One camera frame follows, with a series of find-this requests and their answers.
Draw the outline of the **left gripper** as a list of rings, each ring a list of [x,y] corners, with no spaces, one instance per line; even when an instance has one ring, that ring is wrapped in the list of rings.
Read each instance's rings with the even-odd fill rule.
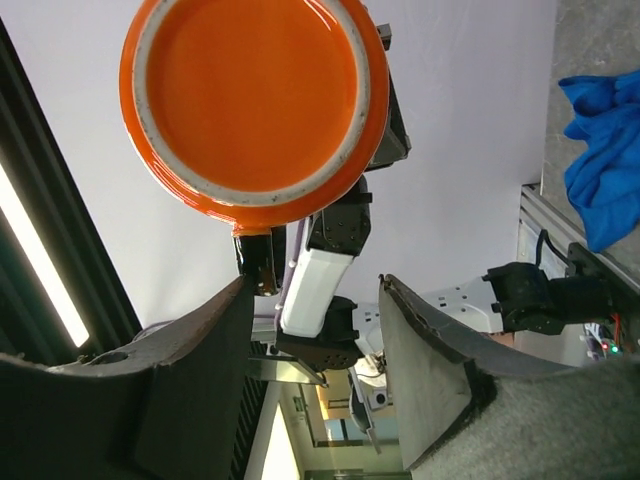
[[[367,126],[373,126],[373,133],[379,132],[382,118],[380,108],[383,102],[381,101],[379,87],[382,86],[383,82],[378,73],[379,63],[380,60],[376,58],[373,65],[374,74],[370,76],[374,85],[367,92],[369,101]],[[395,162],[406,159],[411,149],[410,139],[402,118],[390,66],[387,66],[387,73],[388,80],[386,84],[388,100],[386,102],[386,121],[384,131],[380,135],[378,148],[367,166],[368,170],[388,168]]]

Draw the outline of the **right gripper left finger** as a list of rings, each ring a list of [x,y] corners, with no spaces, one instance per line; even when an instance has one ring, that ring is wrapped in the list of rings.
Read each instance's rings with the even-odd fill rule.
[[[254,297],[237,278],[186,316],[96,359],[1,358],[5,479],[224,479]]]

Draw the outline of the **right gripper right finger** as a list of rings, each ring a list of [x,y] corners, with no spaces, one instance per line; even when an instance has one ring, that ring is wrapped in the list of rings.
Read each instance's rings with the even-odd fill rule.
[[[639,359],[570,367],[502,345],[380,279],[387,378],[415,479],[635,479]]]

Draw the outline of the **orange enamel mug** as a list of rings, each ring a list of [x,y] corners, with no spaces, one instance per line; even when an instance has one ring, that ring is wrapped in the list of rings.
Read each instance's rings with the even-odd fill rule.
[[[382,40],[359,1],[145,1],[119,99],[155,179],[233,229],[258,296],[279,291],[272,232],[338,200],[388,118]]]

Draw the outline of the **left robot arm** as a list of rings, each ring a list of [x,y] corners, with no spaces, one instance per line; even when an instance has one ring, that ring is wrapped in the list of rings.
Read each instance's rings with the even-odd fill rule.
[[[384,134],[367,173],[406,159],[411,149],[392,78],[389,73]],[[281,355],[278,360],[295,365],[316,384],[321,384],[319,377],[324,372],[353,369],[362,358],[372,360],[378,373],[360,374],[361,378],[372,380],[384,375],[378,305],[357,304],[336,293],[371,233],[372,202],[373,195],[362,175],[346,194],[298,227],[270,348]],[[478,332],[506,333],[500,314],[490,306],[496,296],[489,282],[478,278],[449,291],[435,294],[440,311]]]

